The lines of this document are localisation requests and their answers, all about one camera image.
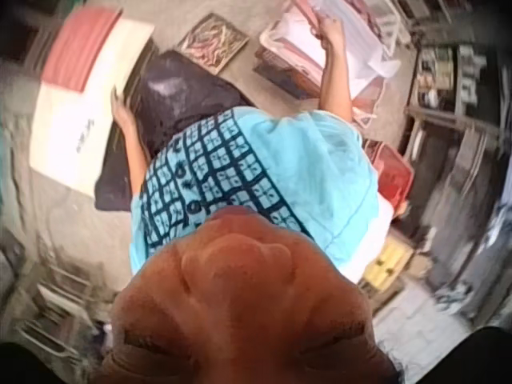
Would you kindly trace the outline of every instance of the red cloth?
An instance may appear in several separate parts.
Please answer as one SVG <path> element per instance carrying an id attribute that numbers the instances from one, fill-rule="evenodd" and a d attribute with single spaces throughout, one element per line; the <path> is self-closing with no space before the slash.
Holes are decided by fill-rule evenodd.
<path id="1" fill-rule="evenodd" d="M 121 16 L 121 10 L 85 6 L 65 21 L 53 44 L 41 79 L 83 92 L 96 57 Z"/>

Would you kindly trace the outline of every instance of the framed picture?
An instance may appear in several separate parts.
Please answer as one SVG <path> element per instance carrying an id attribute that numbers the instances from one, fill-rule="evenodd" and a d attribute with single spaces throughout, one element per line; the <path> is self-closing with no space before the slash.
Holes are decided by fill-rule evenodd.
<path id="1" fill-rule="evenodd" d="M 186 34 L 176 50 L 212 74 L 218 74 L 248 41 L 233 24 L 212 13 Z"/>

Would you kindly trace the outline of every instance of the eyebrow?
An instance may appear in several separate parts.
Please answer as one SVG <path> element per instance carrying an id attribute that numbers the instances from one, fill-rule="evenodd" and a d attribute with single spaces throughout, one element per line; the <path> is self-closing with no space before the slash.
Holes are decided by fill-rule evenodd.
<path id="1" fill-rule="evenodd" d="M 124 330 L 123 342 L 128 346 L 134 346 L 147 350 L 152 354 L 162 354 L 164 356 L 172 356 L 172 353 L 166 350 L 166 348 L 155 343 L 149 336 L 141 336 L 134 332 Z"/>
<path id="2" fill-rule="evenodd" d="M 349 325 L 344 325 L 343 328 L 339 329 L 334 335 L 332 335 L 328 340 L 316 345 L 310 346 L 302 351 L 303 354 L 308 354 L 311 352 L 316 352 L 318 350 L 323 350 L 325 348 L 335 346 L 339 342 L 352 340 L 363 336 L 366 331 L 366 322 L 354 322 Z"/>

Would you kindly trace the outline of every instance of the hand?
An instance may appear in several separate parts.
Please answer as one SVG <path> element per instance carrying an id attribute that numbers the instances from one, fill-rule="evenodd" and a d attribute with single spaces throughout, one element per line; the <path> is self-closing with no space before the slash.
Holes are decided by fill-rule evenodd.
<path id="1" fill-rule="evenodd" d="M 328 18 L 316 13 L 318 29 L 312 30 L 313 35 L 322 43 L 322 48 L 327 51 L 345 53 L 345 31 L 343 24 L 338 19 Z"/>
<path id="2" fill-rule="evenodd" d="M 138 136 L 137 132 L 137 122 L 135 120 L 134 114 L 131 112 L 130 108 L 126 106 L 129 102 L 124 103 L 123 94 L 118 95 L 117 91 L 112 88 L 110 92 L 110 106 L 112 108 L 112 117 L 114 121 L 121 128 L 122 134 L 124 134 L 125 139 L 133 138 Z"/>

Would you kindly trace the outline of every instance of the ground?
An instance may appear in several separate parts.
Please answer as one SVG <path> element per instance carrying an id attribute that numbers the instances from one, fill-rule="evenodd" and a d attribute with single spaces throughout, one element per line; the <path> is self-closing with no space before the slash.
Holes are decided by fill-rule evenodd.
<path id="1" fill-rule="evenodd" d="M 249 44 L 221 72 L 222 77 L 235 84 L 258 107 L 274 116 L 294 114 L 314 107 L 316 103 L 298 102 L 252 71 L 255 63 L 254 52 L 258 48 L 258 35 L 279 16 L 283 0 L 89 0 L 88 3 L 119 6 L 123 8 L 126 17 L 153 23 L 154 40 L 161 50 L 171 48 L 197 21 L 214 11 L 250 36 Z M 404 129 L 403 108 L 409 92 L 415 52 L 398 47 L 395 57 L 402 62 L 402 66 L 386 83 L 384 97 L 376 109 L 377 118 L 363 132 L 368 138 L 383 140 L 393 146 L 399 144 Z M 17 175 L 18 184 L 10 185 L 10 188 L 18 188 L 19 202 L 25 207 L 22 212 L 22 223 L 18 223 L 15 214 L 9 216 L 6 222 L 20 237 L 23 236 L 23 232 L 32 234 L 29 237 L 39 233 L 47 243 L 53 244 L 70 257 L 89 264 L 102 265 L 108 285 L 115 290 L 122 289 L 131 276 L 128 259 L 129 214 L 99 212 L 94 208 L 91 198 L 31 171 L 28 167 L 28 142 L 38 83 L 4 71 L 0 90 L 2 124 L 16 148 L 13 170 Z M 16 204 L 18 201 L 10 202 L 10 206 Z M 450 319 L 446 320 L 436 313 L 428 294 L 421 290 L 418 292 L 420 294 L 413 294 L 412 298 L 410 294 L 401 298 L 406 303 L 404 306 L 393 305 L 376 321 L 376 334 L 386 348 L 391 350 L 396 358 L 407 359 L 404 364 L 412 364 L 413 369 L 420 367 L 413 370 L 412 378 L 428 370 L 466 334 L 463 326 L 453 325 Z M 408 302 L 421 305 L 416 305 L 414 310 L 408 310 Z M 432 346 L 428 349 L 419 346 L 418 343 L 421 342 L 424 342 L 425 346 L 435 344 L 431 340 L 436 337 L 435 327 L 424 330 L 423 323 L 413 322 L 414 318 L 424 318 L 423 314 L 428 314 L 428 319 L 432 323 L 447 324 L 451 330 L 456 329 L 452 331 L 454 336 L 439 347 Z M 406 332 L 398 332 L 404 322 L 408 322 Z M 400 349 L 401 344 L 405 345 L 402 342 L 406 340 L 404 337 L 410 337 L 417 343 L 408 343 L 405 348 Z M 416 362 L 408 357 L 409 352 L 413 352 L 412 349 L 416 347 L 426 351 L 422 355 L 422 362 Z"/>

